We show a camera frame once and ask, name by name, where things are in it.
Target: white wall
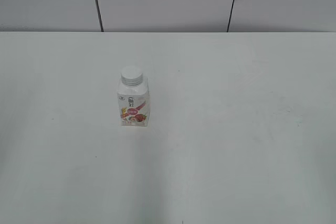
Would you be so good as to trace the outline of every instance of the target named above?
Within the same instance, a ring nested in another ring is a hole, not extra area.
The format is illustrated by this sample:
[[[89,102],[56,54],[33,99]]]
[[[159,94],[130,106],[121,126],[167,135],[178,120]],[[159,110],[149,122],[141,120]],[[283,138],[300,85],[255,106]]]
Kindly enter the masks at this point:
[[[105,31],[226,31],[232,0],[99,0]]]
[[[105,31],[226,31],[232,0],[99,0]],[[100,31],[95,0],[0,0],[0,30]],[[336,31],[336,0],[235,0],[230,31]]]
[[[236,0],[230,31],[336,31],[336,0]]]
[[[0,0],[0,31],[100,31],[95,0]]]

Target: white bottle cap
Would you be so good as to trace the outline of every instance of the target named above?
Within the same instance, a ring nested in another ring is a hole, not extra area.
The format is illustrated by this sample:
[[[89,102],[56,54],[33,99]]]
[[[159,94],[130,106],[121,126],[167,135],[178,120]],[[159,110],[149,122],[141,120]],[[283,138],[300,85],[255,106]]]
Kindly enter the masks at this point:
[[[126,86],[137,86],[142,83],[143,75],[140,68],[128,66],[121,70],[121,81]]]

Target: black line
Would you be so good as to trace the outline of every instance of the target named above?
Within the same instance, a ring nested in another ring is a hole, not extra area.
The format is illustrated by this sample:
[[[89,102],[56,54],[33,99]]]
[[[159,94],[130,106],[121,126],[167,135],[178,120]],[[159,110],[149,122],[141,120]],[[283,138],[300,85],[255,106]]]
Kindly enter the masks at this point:
[[[104,31],[104,28],[103,28],[103,21],[101,20],[101,15],[100,15],[99,3],[98,3],[98,0],[94,0],[94,1],[96,2],[96,8],[97,8],[98,19],[99,19],[99,25],[100,25],[100,31]]]
[[[229,18],[229,23],[227,24],[227,30],[226,32],[229,32],[230,29],[230,24],[231,24],[231,18],[232,18],[232,11],[233,11],[233,7],[235,5],[235,0],[232,0],[232,6],[231,6],[231,11],[230,11],[230,18]]]

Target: strawberry graphic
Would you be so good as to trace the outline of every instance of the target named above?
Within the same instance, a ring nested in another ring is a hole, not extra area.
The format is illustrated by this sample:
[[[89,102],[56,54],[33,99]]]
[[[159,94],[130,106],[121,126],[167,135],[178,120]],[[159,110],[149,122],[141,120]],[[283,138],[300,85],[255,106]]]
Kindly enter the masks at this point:
[[[137,114],[137,115],[135,116],[135,119],[136,119],[138,122],[145,121],[146,118],[147,118],[147,116],[146,116],[146,115],[143,115],[143,114]]]

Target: bottle label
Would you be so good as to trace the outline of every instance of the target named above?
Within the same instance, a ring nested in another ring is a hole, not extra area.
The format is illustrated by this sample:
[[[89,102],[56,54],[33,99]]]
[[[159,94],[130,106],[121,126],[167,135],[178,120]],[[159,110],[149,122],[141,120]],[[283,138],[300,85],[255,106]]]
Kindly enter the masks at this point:
[[[144,95],[118,93],[121,125],[147,126],[149,119],[149,91]]]

